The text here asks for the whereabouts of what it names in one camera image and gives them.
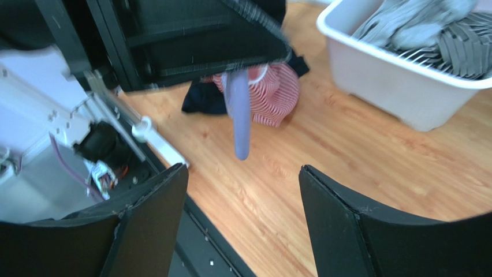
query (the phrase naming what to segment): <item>black connector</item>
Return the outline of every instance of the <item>black connector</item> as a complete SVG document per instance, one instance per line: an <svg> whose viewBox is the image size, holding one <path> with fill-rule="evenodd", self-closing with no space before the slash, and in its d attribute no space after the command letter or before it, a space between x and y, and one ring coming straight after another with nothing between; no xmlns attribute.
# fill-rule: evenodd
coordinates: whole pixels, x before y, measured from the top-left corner
<svg viewBox="0 0 492 277"><path fill-rule="evenodd" d="M91 131L80 144L73 146L75 154L93 163L102 161L112 170L127 165L134 153L131 147L116 131L106 122L93 123Z"/></svg>

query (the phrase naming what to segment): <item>striped fabric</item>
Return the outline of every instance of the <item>striped fabric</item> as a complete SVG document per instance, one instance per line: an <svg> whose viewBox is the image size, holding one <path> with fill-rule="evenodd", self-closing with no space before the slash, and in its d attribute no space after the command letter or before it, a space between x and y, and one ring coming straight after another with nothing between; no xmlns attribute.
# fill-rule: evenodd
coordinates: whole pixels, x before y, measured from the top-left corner
<svg viewBox="0 0 492 277"><path fill-rule="evenodd" d="M254 122L277 128L297 104L299 77L286 63L267 65L266 72L261 73L259 78L252 76L255 74L251 72L263 72L264 68L258 66L249 70L251 112ZM202 82L214 82L223 93L225 80L222 74L217 74L203 78Z"/></svg>

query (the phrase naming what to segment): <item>white plastic basket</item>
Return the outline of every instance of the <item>white plastic basket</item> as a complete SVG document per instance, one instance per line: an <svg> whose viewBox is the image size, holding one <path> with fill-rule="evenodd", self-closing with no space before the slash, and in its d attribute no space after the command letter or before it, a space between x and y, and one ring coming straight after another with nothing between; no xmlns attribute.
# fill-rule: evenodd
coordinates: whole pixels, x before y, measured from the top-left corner
<svg viewBox="0 0 492 277"><path fill-rule="evenodd" d="M382 3L335 0L318 17L318 29L327 38L332 78L339 89L427 132L446 123L481 89L492 88L492 78L454 77L351 38ZM475 10L492 11L492 0L479 0Z"/></svg>

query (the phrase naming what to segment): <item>electrical wire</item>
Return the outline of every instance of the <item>electrical wire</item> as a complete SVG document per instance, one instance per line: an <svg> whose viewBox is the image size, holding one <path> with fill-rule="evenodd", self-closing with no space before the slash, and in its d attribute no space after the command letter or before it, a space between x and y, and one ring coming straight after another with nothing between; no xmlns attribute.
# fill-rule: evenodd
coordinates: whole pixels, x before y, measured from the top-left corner
<svg viewBox="0 0 492 277"><path fill-rule="evenodd" d="M100 203L104 201L104 198L102 197L101 193L94 189L90 184L86 183L85 179L78 175L73 169L71 169L68 164L63 160L63 157L61 156L60 150L58 148L58 143L55 139L55 137L50 134L50 140L51 140L51 146L53 147L53 150L55 152L55 155L58 159L58 162L60 165L65 169L65 171L75 180L77 183L85 187L90 193L92 199L96 203Z"/></svg>
<svg viewBox="0 0 492 277"><path fill-rule="evenodd" d="M116 173L119 173L121 171L121 169L115 171L115 174ZM125 169L123 170L123 172L117 177L118 180L122 180L124 176L126 176L126 174L128 173L128 170L130 169L129 166L126 166Z"/></svg>

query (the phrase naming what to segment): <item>wooden floor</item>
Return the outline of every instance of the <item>wooden floor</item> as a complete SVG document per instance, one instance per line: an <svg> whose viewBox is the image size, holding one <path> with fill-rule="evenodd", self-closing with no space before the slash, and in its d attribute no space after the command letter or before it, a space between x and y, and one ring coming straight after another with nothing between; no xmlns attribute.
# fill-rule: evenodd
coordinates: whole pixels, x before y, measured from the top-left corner
<svg viewBox="0 0 492 277"><path fill-rule="evenodd" d="M297 175L311 164L392 207L441 220L492 210L492 91L445 126L418 133L336 89L322 8L288 6L285 32L311 72L279 129L254 124L251 154L234 156L227 117L184 115L187 87L123 96L191 162L188 192L259 276L316 276Z"/></svg>

